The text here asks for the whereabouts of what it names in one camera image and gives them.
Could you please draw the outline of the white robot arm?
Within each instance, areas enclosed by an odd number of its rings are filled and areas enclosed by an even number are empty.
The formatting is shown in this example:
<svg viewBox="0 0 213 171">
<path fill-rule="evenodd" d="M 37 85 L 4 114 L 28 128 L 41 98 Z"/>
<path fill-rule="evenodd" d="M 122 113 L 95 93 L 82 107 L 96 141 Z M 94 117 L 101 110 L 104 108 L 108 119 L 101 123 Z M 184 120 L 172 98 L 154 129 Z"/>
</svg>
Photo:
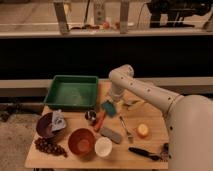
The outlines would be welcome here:
<svg viewBox="0 0 213 171">
<path fill-rule="evenodd" d="M 124 90 L 161 110 L 168 119 L 168 171 L 213 171 L 213 101 L 175 93 L 134 78 L 131 65 L 109 73 L 109 95 L 119 101 Z"/>
</svg>

